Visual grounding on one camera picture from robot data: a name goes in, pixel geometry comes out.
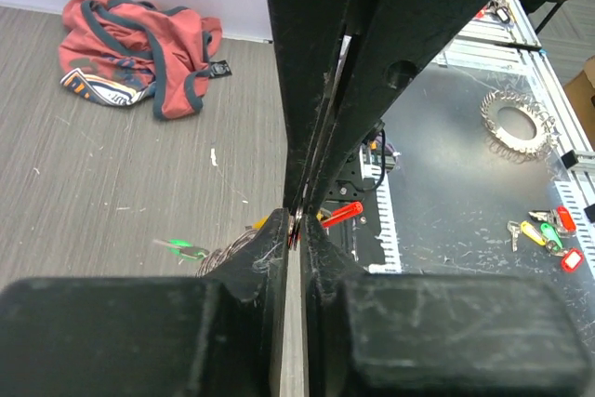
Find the green tag key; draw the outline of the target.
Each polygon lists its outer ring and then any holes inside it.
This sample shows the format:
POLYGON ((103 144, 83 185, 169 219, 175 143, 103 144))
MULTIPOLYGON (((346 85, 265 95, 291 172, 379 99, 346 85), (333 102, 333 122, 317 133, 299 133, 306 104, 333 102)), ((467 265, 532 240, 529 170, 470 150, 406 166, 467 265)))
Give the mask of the green tag key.
POLYGON ((167 249, 170 253, 176 255, 182 260, 188 261, 202 261, 209 254, 210 251, 199 246, 192 245, 183 240, 160 240, 154 239, 152 241, 155 245, 167 249))

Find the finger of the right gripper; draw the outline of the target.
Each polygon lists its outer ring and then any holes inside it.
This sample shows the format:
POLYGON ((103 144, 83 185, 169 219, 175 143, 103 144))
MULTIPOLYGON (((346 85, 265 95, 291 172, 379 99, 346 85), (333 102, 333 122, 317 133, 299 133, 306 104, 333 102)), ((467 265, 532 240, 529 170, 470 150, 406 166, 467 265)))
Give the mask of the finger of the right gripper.
POLYGON ((311 172, 325 89, 352 0, 267 0, 287 136, 283 206, 297 209, 311 172))
POLYGON ((378 0, 325 119, 304 211, 314 213, 364 136, 489 0, 378 0))

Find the metal key holder red handle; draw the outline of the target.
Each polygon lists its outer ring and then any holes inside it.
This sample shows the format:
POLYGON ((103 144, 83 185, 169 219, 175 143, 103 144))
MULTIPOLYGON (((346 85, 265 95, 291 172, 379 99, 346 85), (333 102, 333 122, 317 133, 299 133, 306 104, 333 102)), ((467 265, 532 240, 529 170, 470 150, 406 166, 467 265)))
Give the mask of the metal key holder red handle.
POLYGON ((276 209, 260 227, 209 254, 197 275, 221 282, 239 300, 244 315, 234 333, 252 349, 247 363, 258 396, 280 395, 283 379, 292 377, 282 360, 294 347, 304 355, 293 365, 303 378, 299 394, 320 396, 329 370, 328 307, 341 279, 363 270, 315 216, 291 224, 288 211, 276 209))

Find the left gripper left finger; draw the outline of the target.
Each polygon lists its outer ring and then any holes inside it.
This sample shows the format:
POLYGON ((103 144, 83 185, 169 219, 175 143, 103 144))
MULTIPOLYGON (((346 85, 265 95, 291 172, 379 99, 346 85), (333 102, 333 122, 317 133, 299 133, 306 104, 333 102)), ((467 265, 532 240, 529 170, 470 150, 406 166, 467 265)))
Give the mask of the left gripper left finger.
POLYGON ((1 294, 1 392, 258 396, 243 315, 200 277, 22 279, 1 294))

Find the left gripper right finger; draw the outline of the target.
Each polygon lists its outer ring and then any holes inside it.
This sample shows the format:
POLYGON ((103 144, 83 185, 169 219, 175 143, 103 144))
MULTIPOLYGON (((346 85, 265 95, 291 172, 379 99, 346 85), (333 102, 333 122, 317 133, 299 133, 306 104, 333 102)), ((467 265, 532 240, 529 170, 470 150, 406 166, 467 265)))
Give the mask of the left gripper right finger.
POLYGON ((313 396, 583 396, 590 356, 531 277, 382 274, 301 222, 313 396))

